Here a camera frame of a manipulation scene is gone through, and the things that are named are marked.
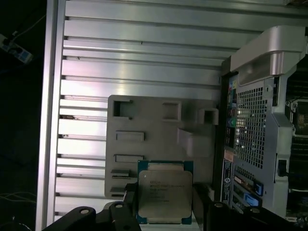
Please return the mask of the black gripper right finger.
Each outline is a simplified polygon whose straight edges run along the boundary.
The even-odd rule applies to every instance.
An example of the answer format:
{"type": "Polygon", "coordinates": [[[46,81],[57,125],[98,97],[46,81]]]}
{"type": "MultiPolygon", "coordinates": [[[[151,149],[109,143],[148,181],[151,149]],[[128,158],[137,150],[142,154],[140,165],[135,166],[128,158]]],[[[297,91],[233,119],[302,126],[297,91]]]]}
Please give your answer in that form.
{"type": "Polygon", "coordinates": [[[193,214],[202,231],[287,231],[289,222],[261,207],[243,212],[223,202],[212,201],[205,185],[193,185],[193,214]]]}

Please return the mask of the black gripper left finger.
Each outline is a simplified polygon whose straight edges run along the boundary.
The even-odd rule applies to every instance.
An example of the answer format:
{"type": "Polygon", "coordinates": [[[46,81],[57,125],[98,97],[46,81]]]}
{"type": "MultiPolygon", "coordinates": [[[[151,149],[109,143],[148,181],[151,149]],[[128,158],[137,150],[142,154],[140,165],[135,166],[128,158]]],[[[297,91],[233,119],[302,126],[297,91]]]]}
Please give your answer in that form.
{"type": "Polygon", "coordinates": [[[99,213],[92,207],[76,207],[44,230],[136,231],[138,229],[136,219],[138,184],[129,183],[125,190],[122,201],[112,202],[99,213]]]}

